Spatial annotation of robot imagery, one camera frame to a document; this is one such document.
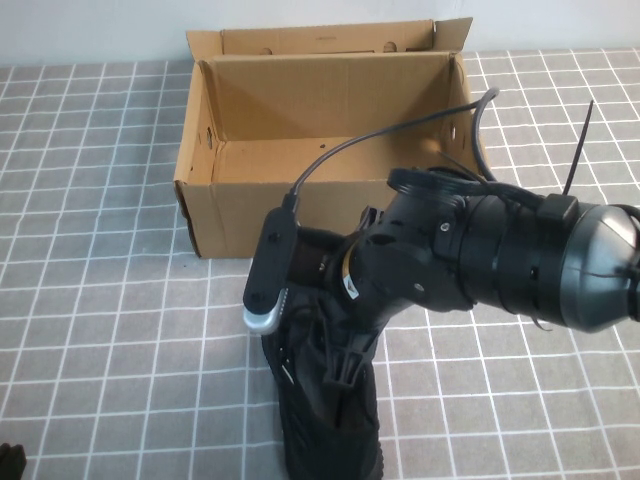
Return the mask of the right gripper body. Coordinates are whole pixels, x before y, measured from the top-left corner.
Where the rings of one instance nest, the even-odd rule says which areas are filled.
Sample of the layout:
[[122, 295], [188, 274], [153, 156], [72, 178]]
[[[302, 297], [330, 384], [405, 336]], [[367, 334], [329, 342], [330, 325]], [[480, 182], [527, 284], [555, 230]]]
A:
[[447, 313], [468, 311], [457, 254], [456, 228], [465, 214], [461, 196], [398, 193], [380, 219], [359, 235], [347, 261], [358, 292], [348, 325], [381, 330], [411, 305]]

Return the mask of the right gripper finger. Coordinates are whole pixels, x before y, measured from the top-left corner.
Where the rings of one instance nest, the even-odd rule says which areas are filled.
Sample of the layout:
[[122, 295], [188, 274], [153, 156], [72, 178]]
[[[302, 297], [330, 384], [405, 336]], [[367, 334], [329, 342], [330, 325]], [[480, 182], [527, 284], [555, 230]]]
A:
[[364, 366], [372, 362], [376, 350], [376, 331], [326, 326], [324, 341], [324, 381], [336, 388], [353, 388]]

